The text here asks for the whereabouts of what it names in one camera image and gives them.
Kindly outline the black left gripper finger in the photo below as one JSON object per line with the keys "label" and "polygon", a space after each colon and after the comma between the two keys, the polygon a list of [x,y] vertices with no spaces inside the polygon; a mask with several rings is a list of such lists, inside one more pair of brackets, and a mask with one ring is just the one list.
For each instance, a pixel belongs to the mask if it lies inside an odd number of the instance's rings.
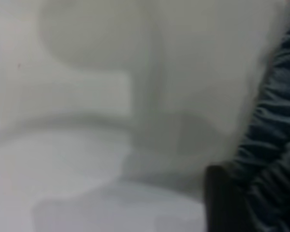
{"label": "black left gripper finger", "polygon": [[226,170],[210,165],[204,175],[204,205],[208,232],[255,232],[244,197]]}

